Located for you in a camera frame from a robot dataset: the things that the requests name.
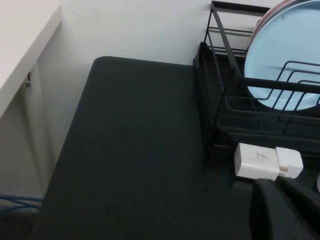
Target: light blue plate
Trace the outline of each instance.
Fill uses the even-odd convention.
[[[320,0],[299,3],[270,19],[258,32],[249,48],[244,75],[247,78],[276,81],[287,61],[320,64]],[[292,72],[289,82],[308,80],[314,83],[304,84],[320,86],[320,66],[289,63],[279,81],[286,82]],[[276,110],[312,108],[317,105],[320,97],[320,94],[295,92],[290,98],[291,91],[271,92],[271,89],[261,87],[248,89],[260,103]]]

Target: floor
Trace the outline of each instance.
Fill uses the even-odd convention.
[[[36,213],[7,213],[0,215],[1,240],[29,240],[36,222]]]

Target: dark gray surface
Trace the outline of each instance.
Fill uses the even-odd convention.
[[[252,185],[206,159],[192,66],[99,58],[32,239],[250,239]]]
[[[9,212],[0,214],[0,239],[29,240],[36,218],[36,213]]]

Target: dish rack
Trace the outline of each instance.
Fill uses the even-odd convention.
[[[320,84],[311,85],[310,83],[318,82],[307,79],[302,79],[299,83],[290,82],[290,78],[287,81],[278,81],[290,63],[319,67],[320,65],[288,61],[284,64],[278,80],[244,77],[247,49],[232,48],[227,34],[252,35],[253,32],[224,28],[218,9],[241,11],[242,14],[265,14],[269,10],[266,7],[211,2],[204,41],[200,43],[193,60],[207,149],[213,153],[233,155],[238,143],[268,148],[284,147],[300,151],[304,162],[320,164],[320,97],[317,106],[297,110],[305,94],[320,94]],[[211,26],[213,19],[217,27]],[[210,36],[211,32],[221,35],[222,47],[215,45]],[[292,69],[291,74],[294,72],[301,71]],[[281,93],[291,91],[291,97],[295,92],[303,94],[295,110],[276,110],[275,106],[280,97],[273,107],[269,108],[259,103],[258,100],[263,99],[254,98],[248,87],[272,89],[271,92],[281,90]]]

